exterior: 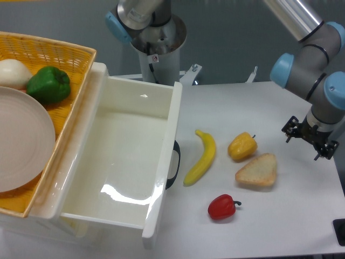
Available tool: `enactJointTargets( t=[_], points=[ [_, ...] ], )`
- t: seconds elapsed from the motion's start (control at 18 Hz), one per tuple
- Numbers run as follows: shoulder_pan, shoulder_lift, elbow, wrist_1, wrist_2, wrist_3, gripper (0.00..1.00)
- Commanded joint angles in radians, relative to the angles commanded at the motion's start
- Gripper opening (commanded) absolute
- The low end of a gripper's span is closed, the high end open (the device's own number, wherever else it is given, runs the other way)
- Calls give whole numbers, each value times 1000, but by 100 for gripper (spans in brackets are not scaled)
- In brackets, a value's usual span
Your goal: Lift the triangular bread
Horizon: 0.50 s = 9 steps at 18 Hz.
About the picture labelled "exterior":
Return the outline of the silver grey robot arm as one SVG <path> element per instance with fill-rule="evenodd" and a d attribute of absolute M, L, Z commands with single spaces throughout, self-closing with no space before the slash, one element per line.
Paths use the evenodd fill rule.
<path fill-rule="evenodd" d="M 311 144 L 318 158 L 331 159 L 339 143 L 330 135 L 344 119 L 344 72 L 326 74 L 325 68 L 344 48 L 344 27 L 324 22 L 306 1 L 265 4 L 302 45 L 296 55 L 279 57 L 270 79 L 311 104 L 303 121 L 292 116 L 282 132 Z"/>

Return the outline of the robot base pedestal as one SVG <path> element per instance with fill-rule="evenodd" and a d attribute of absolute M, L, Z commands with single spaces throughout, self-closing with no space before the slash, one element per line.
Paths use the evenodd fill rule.
<path fill-rule="evenodd" d="M 180 80 L 180 49 L 187 29 L 172 13 L 170 1 L 118 1 L 105 23 L 138 54 L 143 81 L 173 86 Z"/>

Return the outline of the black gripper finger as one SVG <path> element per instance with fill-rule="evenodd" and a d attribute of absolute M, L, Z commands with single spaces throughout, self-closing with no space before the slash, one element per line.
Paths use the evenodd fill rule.
<path fill-rule="evenodd" d="M 314 158 L 315 161 L 318 158 L 325 158 L 327 160 L 330 160 L 339 147 L 339 142 L 334 140 L 327 144 L 323 142 L 315 142 L 313 143 L 313 147 L 317 152 L 317 155 Z"/>
<path fill-rule="evenodd" d="M 291 116 L 291 118 L 288 120 L 288 122 L 283 126 L 281 131 L 286 136 L 286 143 L 289 143 L 289 141 L 292 138 L 299 138 L 300 132 L 299 132 L 299 121 L 295 116 Z"/>

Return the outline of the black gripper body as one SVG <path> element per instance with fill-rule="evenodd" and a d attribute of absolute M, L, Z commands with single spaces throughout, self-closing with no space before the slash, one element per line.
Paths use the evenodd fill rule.
<path fill-rule="evenodd" d="M 311 126 L 307 119 L 296 123 L 296 138 L 300 138 L 311 145 L 324 146 L 327 143 L 328 133 L 318 131 L 317 125 Z"/>

